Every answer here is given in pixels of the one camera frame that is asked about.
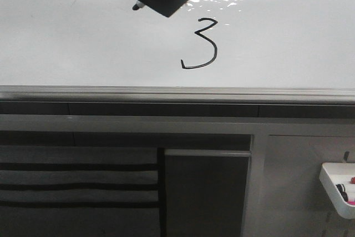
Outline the grey fabric hanging organizer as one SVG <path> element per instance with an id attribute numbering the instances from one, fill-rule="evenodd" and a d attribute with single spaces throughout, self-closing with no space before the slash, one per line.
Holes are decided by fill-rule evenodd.
<path id="1" fill-rule="evenodd" d="M 1 146 L 2 236 L 165 236 L 158 148 Z"/>

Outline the black marker in tray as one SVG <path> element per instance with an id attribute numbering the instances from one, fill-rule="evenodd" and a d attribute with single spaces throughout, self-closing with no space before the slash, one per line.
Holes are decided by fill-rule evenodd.
<path id="1" fill-rule="evenodd" d="M 348 195 L 346 193 L 346 188 L 344 186 L 344 184 L 336 184 L 336 188 L 338 189 L 338 191 L 340 192 L 343 200 L 345 202 L 348 202 Z"/>

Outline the white whiteboard with frame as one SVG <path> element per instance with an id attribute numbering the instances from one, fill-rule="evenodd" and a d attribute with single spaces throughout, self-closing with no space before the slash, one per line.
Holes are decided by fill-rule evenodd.
<path id="1" fill-rule="evenodd" d="M 1 0 L 1 98 L 354 102 L 354 0 Z"/>

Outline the white wall-mounted tray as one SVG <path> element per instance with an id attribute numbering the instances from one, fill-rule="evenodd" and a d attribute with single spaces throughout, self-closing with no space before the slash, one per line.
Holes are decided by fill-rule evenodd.
<path id="1" fill-rule="evenodd" d="M 354 219 L 354 205 L 345 202 L 336 188 L 336 184 L 344 184 L 348 201 L 354 200 L 354 163 L 323 163 L 319 179 L 328 194 L 337 213 L 345 219 Z"/>

